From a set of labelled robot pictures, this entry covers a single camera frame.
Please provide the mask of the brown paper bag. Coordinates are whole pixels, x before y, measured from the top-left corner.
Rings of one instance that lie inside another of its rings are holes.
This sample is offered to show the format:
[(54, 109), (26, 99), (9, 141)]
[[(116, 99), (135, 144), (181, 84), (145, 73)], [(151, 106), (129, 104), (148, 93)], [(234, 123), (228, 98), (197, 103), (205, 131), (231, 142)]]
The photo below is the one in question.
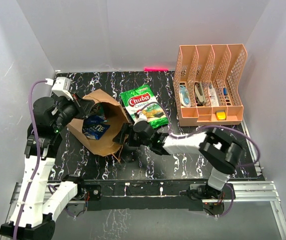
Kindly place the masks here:
[(119, 133), (128, 118), (120, 103), (103, 90), (95, 90), (83, 97), (94, 105), (89, 107), (90, 116), (85, 119), (73, 119), (68, 124), (69, 131), (91, 153), (102, 157), (114, 155), (121, 149), (113, 138)]

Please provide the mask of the green Chuba cassava chips bag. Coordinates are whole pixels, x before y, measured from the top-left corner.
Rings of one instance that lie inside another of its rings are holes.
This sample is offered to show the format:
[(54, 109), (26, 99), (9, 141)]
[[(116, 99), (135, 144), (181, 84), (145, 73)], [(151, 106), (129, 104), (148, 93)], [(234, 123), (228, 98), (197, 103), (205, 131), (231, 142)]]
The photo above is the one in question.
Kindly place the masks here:
[(133, 121), (141, 112), (147, 117), (150, 125), (156, 129), (169, 123), (166, 113), (159, 105), (150, 86), (142, 85), (138, 88), (120, 93), (121, 100)]

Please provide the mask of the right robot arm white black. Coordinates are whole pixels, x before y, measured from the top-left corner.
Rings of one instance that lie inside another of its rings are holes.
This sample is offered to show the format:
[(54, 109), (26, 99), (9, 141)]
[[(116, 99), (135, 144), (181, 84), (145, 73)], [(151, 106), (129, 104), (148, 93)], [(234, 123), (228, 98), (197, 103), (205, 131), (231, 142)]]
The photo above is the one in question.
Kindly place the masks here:
[(125, 123), (113, 142), (130, 147), (147, 146), (158, 155), (198, 154), (211, 165), (212, 171), (206, 184), (189, 189), (193, 199), (223, 198), (224, 186), (235, 172), (243, 147), (216, 126), (206, 126), (197, 133), (174, 135), (158, 132), (147, 121)]

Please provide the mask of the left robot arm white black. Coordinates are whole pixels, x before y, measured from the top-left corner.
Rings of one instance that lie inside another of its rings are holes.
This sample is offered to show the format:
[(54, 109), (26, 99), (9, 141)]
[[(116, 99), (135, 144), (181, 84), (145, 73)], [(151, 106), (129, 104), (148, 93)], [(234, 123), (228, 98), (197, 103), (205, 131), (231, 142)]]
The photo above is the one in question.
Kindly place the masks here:
[(10, 220), (0, 227), (0, 235), (13, 240), (50, 240), (56, 220), (68, 202), (85, 196), (82, 179), (67, 175), (50, 198), (44, 200), (62, 142), (61, 131), (73, 119), (86, 119), (94, 104), (93, 100), (76, 94), (57, 99), (46, 96), (33, 103), (21, 190)]

